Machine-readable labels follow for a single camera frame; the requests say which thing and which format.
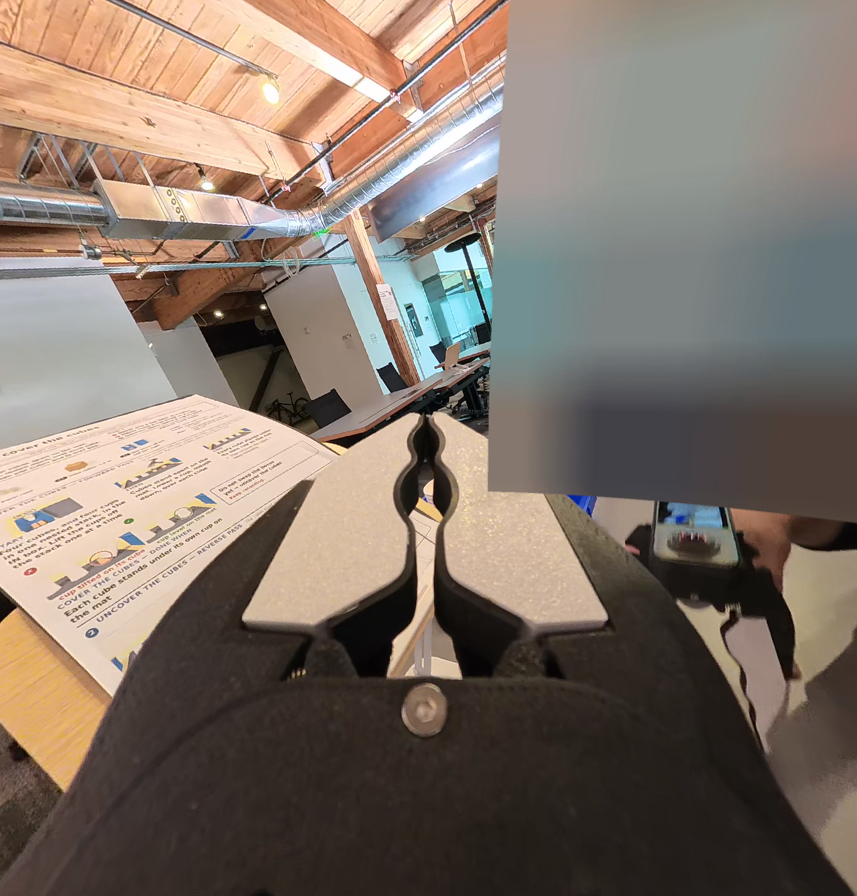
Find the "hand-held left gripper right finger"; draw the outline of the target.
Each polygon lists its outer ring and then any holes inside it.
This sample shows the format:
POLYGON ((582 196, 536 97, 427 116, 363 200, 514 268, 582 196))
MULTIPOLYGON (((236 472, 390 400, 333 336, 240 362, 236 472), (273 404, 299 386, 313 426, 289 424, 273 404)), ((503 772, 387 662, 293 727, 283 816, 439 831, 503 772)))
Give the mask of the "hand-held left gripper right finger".
POLYGON ((489 489, 487 438, 434 414, 428 457, 442 514, 434 615, 465 678, 492 676, 512 644, 605 629, 608 614, 546 497, 489 489))

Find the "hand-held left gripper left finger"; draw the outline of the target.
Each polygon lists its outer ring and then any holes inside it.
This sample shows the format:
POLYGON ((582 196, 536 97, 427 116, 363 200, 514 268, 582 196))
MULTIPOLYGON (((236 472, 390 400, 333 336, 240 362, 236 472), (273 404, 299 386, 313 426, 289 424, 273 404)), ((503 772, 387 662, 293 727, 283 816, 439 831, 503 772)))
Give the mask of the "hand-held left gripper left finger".
POLYGON ((403 675, 430 615, 435 520, 419 509, 425 416, 322 470, 243 611, 250 630, 333 638, 358 673, 403 675))

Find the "person's right forearm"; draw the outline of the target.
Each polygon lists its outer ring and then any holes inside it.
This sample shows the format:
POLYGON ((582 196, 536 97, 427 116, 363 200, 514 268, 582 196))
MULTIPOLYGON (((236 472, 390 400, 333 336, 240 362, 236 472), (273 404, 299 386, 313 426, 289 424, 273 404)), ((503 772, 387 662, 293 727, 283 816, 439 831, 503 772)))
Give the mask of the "person's right forearm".
POLYGON ((790 517, 791 544, 820 552, 857 551, 857 523, 807 517, 790 517))

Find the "wooden desk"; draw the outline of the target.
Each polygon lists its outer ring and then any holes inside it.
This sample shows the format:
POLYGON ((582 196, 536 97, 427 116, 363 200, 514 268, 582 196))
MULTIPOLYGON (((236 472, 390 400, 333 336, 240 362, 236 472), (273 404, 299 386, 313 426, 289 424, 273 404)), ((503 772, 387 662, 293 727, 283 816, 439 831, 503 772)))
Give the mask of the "wooden desk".
POLYGON ((112 695, 21 609, 0 622, 0 725, 62 791, 112 695))

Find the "person's right hand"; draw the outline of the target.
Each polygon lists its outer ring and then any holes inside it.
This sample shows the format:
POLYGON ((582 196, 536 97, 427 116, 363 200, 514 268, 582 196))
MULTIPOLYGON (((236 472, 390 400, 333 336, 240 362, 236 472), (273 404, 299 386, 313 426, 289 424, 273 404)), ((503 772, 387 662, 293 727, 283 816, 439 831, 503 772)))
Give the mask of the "person's right hand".
POLYGON ((784 571, 792 549, 793 517, 790 514, 730 509, 736 531, 752 552, 757 569, 770 572, 778 591, 783 591, 784 571))

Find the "long white office table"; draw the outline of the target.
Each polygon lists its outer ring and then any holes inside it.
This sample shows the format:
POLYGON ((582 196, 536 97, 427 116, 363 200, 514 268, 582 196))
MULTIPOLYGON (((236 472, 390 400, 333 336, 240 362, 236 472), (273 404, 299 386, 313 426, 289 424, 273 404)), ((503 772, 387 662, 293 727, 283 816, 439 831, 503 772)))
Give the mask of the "long white office table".
POLYGON ((351 410, 328 426, 317 429, 311 437, 322 443, 358 441, 407 413, 431 413, 444 407, 450 396, 471 387, 489 361, 490 350, 480 350, 478 354, 467 356, 464 362, 415 386, 389 393, 351 410))

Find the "printed instruction sheet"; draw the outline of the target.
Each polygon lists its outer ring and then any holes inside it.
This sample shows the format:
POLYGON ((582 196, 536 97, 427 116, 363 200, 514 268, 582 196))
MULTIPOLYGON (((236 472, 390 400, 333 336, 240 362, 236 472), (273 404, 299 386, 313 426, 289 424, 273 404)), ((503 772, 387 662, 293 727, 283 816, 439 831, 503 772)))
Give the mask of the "printed instruction sheet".
POLYGON ((188 585, 335 458, 197 395, 0 449, 0 590, 113 696, 188 585))

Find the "wooden pillar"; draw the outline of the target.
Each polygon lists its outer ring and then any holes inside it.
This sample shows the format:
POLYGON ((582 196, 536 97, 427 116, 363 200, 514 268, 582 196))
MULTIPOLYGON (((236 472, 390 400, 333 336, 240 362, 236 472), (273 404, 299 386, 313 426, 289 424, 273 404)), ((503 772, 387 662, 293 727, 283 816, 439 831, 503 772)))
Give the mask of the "wooden pillar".
POLYGON ((422 380, 422 375, 418 371, 409 342, 404 335, 400 323, 400 311, 392 288, 383 279, 361 211, 353 210, 344 218, 342 225, 393 362, 405 384, 415 386, 422 380))

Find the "metal conduit pipe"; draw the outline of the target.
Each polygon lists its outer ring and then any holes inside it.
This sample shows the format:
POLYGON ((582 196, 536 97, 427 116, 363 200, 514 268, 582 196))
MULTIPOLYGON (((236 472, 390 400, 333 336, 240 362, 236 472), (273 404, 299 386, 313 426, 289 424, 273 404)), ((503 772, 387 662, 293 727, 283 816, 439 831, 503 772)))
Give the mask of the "metal conduit pipe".
POLYGON ((155 274, 223 273, 278 269, 294 276, 315 266, 353 265, 355 258, 331 256, 315 258, 285 257, 254 262, 222 261, 216 263, 120 263, 106 264, 80 259, 0 259, 0 281, 35 280, 58 277, 128 276, 143 279, 155 274))

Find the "round metal ventilation duct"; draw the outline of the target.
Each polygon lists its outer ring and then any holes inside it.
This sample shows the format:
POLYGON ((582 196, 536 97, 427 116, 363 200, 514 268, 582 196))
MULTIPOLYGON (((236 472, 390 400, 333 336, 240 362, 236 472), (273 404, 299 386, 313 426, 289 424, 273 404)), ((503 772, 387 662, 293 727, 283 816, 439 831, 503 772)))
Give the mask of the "round metal ventilation duct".
MULTIPOLYGON (((483 130, 502 111, 505 60, 506 53, 501 52, 473 75, 470 84, 461 84, 438 100, 384 150, 333 181, 321 199, 296 210, 259 203, 277 210, 280 238, 309 237, 342 221, 406 177, 440 160, 456 143, 483 130)), ((86 193, 0 181, 0 225, 99 230, 109 225, 109 214, 94 188, 86 193)))

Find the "rectangular metal ventilation duct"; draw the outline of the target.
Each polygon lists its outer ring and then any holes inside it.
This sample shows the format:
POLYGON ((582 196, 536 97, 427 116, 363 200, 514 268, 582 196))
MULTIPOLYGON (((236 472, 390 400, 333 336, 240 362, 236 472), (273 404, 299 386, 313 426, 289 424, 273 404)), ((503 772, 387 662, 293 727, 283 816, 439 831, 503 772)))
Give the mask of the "rectangular metal ventilation duct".
POLYGON ((278 212, 236 196, 97 180, 116 239, 245 241, 280 238, 278 212))

